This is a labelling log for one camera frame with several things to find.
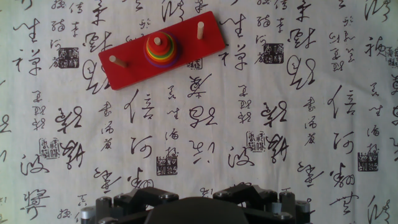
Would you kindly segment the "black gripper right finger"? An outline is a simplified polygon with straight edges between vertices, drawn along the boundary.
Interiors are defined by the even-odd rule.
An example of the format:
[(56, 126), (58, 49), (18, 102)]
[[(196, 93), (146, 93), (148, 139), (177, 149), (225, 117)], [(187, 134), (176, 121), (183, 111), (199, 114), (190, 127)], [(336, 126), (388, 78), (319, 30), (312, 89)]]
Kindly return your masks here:
[(289, 191), (276, 192), (258, 185), (239, 184), (220, 190), (213, 198), (233, 203), (247, 223), (310, 224), (310, 203)]

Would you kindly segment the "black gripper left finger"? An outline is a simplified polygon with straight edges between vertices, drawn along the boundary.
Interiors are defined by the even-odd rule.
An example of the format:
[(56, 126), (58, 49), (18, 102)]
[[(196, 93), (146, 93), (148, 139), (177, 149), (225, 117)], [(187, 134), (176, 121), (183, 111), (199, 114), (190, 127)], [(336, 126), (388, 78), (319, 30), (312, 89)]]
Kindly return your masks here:
[(144, 223), (149, 215), (148, 206), (156, 207), (179, 199), (178, 194), (145, 187), (113, 198), (100, 197), (93, 206), (80, 210), (81, 224)]

